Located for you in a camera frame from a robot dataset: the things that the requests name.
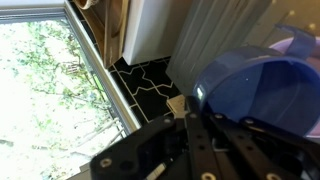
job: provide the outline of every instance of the glass pane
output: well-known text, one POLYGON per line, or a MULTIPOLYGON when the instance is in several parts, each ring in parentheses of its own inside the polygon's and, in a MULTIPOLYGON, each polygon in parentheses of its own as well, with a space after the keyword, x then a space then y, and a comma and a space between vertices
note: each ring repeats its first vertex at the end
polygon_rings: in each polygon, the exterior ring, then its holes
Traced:
POLYGON ((0 30, 0 179, 80 172, 123 129, 68 21, 0 24, 0 30))

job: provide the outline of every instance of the black tile floor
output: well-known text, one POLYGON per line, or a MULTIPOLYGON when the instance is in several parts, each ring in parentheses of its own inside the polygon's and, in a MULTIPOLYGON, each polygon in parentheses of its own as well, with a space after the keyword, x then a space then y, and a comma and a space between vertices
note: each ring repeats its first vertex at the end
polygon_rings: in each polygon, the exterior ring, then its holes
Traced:
MULTIPOLYGON (((74 2, 72 0, 69 2, 99 52, 86 20, 74 2)), ((108 69, 121 91, 119 93, 124 96, 141 125, 147 124, 158 116, 173 116, 167 106, 167 99, 181 93, 165 73, 169 60, 167 57, 128 66, 124 59, 120 59, 108 69)))

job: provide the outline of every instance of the black tile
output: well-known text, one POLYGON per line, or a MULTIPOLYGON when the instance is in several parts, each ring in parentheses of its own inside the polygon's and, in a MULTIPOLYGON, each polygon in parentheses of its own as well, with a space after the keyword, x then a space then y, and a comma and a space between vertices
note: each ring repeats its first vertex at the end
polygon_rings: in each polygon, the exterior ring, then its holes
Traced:
POLYGON ((174 118, 174 114, 172 112, 167 114, 166 116, 174 118))
POLYGON ((137 120, 139 121, 140 125, 146 125, 148 124, 148 121, 146 118, 143 116, 142 112, 140 111, 138 106, 133 106, 131 107, 131 110, 133 111, 134 115, 136 116, 137 120))
POLYGON ((159 58, 159 59, 155 59, 155 60, 152 60, 153 62, 162 62, 164 61, 163 58, 159 58))
POLYGON ((155 89, 140 89, 134 98, 149 121, 170 112, 166 104, 167 98, 159 95, 155 89))
POLYGON ((72 9, 74 10, 74 12, 76 13, 78 19, 80 21, 84 20, 84 17, 82 16, 81 12, 79 11, 77 5, 73 1, 70 1, 70 5, 71 5, 72 9))
POLYGON ((126 88, 126 86, 123 84, 120 76, 118 75, 118 73, 116 71, 111 73, 114 81, 116 82, 116 84, 118 85, 123 97, 127 100, 127 103, 129 104, 129 106, 135 104, 136 102, 134 101, 132 95, 130 94, 129 90, 126 88))
POLYGON ((137 67, 139 65, 136 64, 136 65, 129 66, 126 63, 126 61, 123 58, 121 58, 116 63, 114 63, 114 66, 118 71, 124 71, 124 72, 130 73, 134 67, 137 67))
POLYGON ((149 65, 149 63, 150 63, 150 61, 148 61, 148 62, 144 62, 144 63, 140 63, 140 66, 148 66, 148 65, 149 65))
POLYGON ((164 57, 163 59, 170 60, 171 56, 164 57))
POLYGON ((150 81, 142 79, 144 72, 140 67, 133 69, 131 74, 122 72, 120 72, 119 74, 132 94, 135 94, 137 92, 138 87, 143 87, 146 89, 153 87, 150 81))
POLYGON ((174 84, 171 88, 166 86, 160 86, 157 87, 157 89, 161 94, 169 96, 169 99, 181 94, 179 89, 174 84))
POLYGON ((95 44, 96 39, 94 38, 94 35, 93 35, 88 23, 86 21, 81 21, 81 24, 84 27, 84 29, 86 30, 86 32, 88 33, 89 38, 91 39, 92 43, 95 44))
POLYGON ((167 64, 162 62, 151 61, 149 66, 142 67, 146 72, 145 78, 150 79, 156 86, 165 84, 170 86, 171 80, 166 74, 167 64))

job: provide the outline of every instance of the window frame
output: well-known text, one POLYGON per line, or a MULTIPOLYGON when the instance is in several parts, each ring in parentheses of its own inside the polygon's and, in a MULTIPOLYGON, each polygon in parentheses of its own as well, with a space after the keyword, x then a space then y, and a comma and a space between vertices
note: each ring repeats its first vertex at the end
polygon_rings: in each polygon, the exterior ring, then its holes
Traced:
POLYGON ((0 23, 26 22, 66 17, 78 39, 81 48, 86 55, 86 61, 100 80, 103 88, 123 124, 125 134, 130 134, 140 128, 136 117, 132 113, 120 89, 113 80, 110 72, 104 69, 102 59, 95 49, 86 30, 82 26, 69 1, 64 6, 50 8, 24 8, 24 9, 1 9, 0 23))

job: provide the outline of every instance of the white wall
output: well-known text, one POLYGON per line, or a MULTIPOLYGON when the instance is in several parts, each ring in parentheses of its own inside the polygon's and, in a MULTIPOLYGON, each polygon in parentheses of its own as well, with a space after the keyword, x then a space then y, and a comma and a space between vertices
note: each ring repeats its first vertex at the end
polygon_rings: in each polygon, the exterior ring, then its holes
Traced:
POLYGON ((0 9, 63 6, 64 0, 0 0, 0 9))

